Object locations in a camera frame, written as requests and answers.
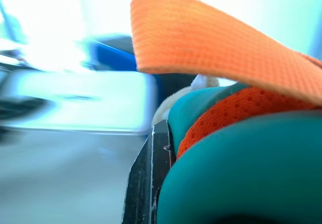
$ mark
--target orange mesh fabric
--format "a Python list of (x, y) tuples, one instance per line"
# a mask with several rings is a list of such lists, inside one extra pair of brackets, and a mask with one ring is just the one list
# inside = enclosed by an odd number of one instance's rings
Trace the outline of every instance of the orange mesh fabric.
[(197, 0), (133, 0), (140, 71), (202, 73), (322, 106), (322, 63)]
[(245, 88), (217, 102), (188, 130), (179, 146), (179, 158), (205, 136), (238, 121), (268, 113), (310, 110), (316, 105), (256, 87)]

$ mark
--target blurry white object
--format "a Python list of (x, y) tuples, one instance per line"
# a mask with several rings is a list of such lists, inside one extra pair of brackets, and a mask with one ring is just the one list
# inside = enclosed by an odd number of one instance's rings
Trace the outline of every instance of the blurry white object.
[(228, 80), (226, 78), (219, 78), (218, 80), (221, 87), (228, 87), (236, 83), (236, 81)]
[(1, 122), (13, 131), (0, 139), (0, 222), (121, 223), (128, 174), (155, 111), (153, 78), (20, 70), (3, 90), (53, 105)]
[(0, 54), (0, 63), (18, 65), (19, 61), (15, 58), (11, 58)]
[(52, 102), (34, 114), (2, 122), (26, 129), (147, 134), (155, 111), (152, 76), (133, 71), (84, 74), (17, 70), (1, 95)]
[(18, 49), (20, 47), (21, 47), (21, 44), (18, 44), (9, 39), (0, 38), (0, 50), (12, 50), (12, 49)]
[(177, 100), (185, 96), (186, 94), (202, 89), (207, 87), (218, 87), (219, 81), (217, 77), (207, 77), (202, 74), (196, 76), (196, 78), (192, 81), (191, 85), (181, 90), (177, 91), (176, 93), (172, 94), (171, 96), (167, 97), (161, 105), (156, 110), (153, 119), (152, 119), (152, 126), (161, 122), (162, 120), (168, 119), (169, 112), (173, 105), (176, 103)]

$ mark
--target teal cushion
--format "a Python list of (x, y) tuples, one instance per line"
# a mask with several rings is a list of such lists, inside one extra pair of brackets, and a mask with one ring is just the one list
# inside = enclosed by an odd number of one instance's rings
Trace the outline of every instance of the teal cushion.
[(258, 116), (191, 147), (167, 175), (157, 224), (234, 214), (322, 223), (322, 111)]
[(229, 87), (212, 87), (193, 91), (180, 98), (169, 113), (169, 126), (172, 130), (175, 153), (180, 142), (194, 122), (217, 101), (247, 87), (236, 83)]

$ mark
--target blue object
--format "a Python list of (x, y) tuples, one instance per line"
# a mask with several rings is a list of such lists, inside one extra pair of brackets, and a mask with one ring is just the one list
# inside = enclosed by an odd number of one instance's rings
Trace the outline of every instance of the blue object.
[(91, 57), (111, 70), (136, 71), (131, 36), (111, 35), (92, 41)]

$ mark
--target white wall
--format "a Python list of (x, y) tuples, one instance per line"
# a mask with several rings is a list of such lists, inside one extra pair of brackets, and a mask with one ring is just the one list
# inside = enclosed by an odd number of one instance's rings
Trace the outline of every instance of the white wall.
[(28, 60), (36, 67), (60, 70), (80, 65), (75, 41), (85, 36), (79, 0), (3, 0), (28, 36)]
[[(309, 53), (322, 0), (202, 0), (279, 42)], [(89, 35), (130, 33), (131, 0), (81, 0)]]

